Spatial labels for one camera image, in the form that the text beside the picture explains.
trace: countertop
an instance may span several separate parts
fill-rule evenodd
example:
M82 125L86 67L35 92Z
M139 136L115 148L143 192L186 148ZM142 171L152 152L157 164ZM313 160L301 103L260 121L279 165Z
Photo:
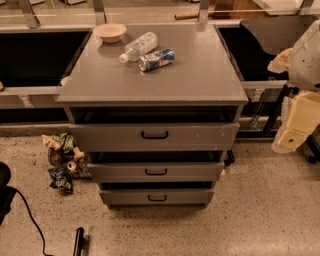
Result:
M92 34L57 101L68 103L244 104L246 94L213 24L130 24L122 40ZM127 43L152 31L155 50L172 48L175 61L150 72L122 64Z

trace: white lid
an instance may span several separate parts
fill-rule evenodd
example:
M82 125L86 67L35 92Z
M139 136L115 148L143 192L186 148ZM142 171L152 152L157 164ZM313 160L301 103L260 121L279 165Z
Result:
M120 57L119 57L119 60L120 60L121 63L128 62L129 61L128 55L125 54L125 53L121 54Z

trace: gray cabinet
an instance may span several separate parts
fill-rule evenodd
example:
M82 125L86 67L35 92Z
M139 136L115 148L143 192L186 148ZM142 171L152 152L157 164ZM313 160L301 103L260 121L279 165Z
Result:
M176 60L143 73L118 56L147 31ZM128 25L122 42L92 36L83 52L57 101L68 106L102 201L109 208L207 205L247 102L215 27Z

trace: white object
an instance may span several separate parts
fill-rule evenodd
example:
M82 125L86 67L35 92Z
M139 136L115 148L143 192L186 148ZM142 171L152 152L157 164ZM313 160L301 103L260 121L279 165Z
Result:
M253 0L270 15L296 14L303 0Z
M68 79L69 79L69 76L64 77L64 78L60 81L61 85L62 85L62 86L65 86L66 83L68 82Z
M74 161L69 161L67 166L68 166L68 170L71 172L77 169L77 164Z
M127 31L123 24L107 23L93 29L93 34L101 37L103 42L116 43L121 40L121 36Z
M304 90L320 89L320 20L312 23L294 44L289 82Z
M155 33L147 32L138 39L126 45L124 53L120 55L121 63L129 60L138 61L139 57L146 55L148 52L156 48L158 45L158 37Z
M295 96L288 119L278 130L272 149L279 153L296 151L320 124L319 109L319 93L302 91Z

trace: terrazzo floor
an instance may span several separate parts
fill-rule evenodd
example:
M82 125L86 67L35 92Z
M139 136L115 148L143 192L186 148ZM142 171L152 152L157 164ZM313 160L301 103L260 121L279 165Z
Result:
M46 252L73 255L83 227L89 256L320 255L320 166L301 152L276 154L271 141L236 141L207 208L132 207L109 210L90 180L74 193L49 187L40 136L0 136L9 185L26 197L46 239ZM0 255L42 255L42 241L16 195L0 227Z

